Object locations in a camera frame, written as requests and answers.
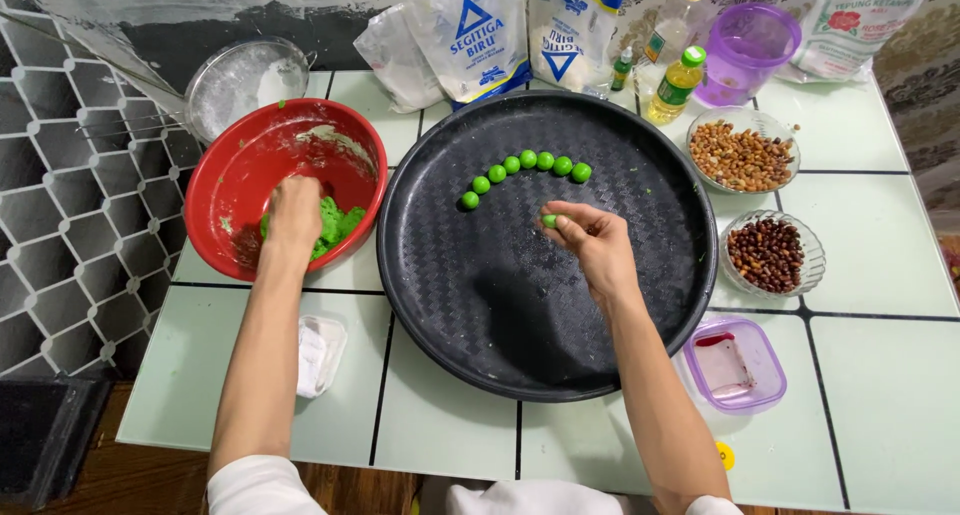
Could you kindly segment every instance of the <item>red plastic bowl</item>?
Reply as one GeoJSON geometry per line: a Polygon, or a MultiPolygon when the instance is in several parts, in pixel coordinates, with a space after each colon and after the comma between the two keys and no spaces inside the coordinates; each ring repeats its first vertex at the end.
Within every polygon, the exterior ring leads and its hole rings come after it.
{"type": "Polygon", "coordinates": [[[260,217],[288,176],[312,176],[344,212],[366,215],[307,271],[363,245],[387,189],[380,136],[355,110],[326,99],[264,106],[225,130],[203,154],[186,191],[186,233],[199,256],[223,275],[253,281],[260,257],[260,217]],[[332,133],[342,135],[339,140],[332,133]]]}

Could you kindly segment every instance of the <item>green bottle cap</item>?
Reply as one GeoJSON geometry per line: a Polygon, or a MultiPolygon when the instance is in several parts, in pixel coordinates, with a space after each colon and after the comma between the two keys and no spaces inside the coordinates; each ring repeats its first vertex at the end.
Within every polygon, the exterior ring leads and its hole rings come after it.
{"type": "Polygon", "coordinates": [[[686,67],[700,67],[707,58],[707,52],[699,46],[689,46],[683,50],[683,57],[679,61],[686,67]]]}

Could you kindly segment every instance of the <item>black round tray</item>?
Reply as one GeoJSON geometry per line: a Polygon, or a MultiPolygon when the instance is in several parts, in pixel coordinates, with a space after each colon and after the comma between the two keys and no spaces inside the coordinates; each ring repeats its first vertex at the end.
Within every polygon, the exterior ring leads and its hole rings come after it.
{"type": "Polygon", "coordinates": [[[414,342],[486,391],[540,403],[619,389],[614,347],[577,258],[535,227],[549,200],[625,218],[647,309],[673,356],[714,290],[710,201],[656,128],[616,104],[554,90],[499,95],[454,112],[407,153],[377,227],[380,278],[414,342]],[[471,180],[523,149],[593,167],[583,184],[534,167],[464,211],[471,180]]]}

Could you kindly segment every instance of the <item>person's left hand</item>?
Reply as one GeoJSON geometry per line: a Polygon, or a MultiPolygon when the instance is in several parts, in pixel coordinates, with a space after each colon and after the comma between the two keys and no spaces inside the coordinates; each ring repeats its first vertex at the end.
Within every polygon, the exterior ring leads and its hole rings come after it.
{"type": "Polygon", "coordinates": [[[284,177],[270,193],[270,226],[264,244],[278,245],[290,255],[309,260],[324,226],[320,218],[321,191],[316,177],[284,177]]]}

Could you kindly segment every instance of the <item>white sleeve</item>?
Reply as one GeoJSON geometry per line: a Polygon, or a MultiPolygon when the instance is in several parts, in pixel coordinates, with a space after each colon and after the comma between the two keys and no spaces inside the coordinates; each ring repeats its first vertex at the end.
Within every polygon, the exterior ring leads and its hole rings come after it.
{"type": "Polygon", "coordinates": [[[686,509],[686,515],[743,515],[743,511],[725,497],[700,496],[686,509]]]}
{"type": "Polygon", "coordinates": [[[210,515],[327,515],[306,492],[297,467],[276,455],[248,455],[210,477],[210,515]]]}

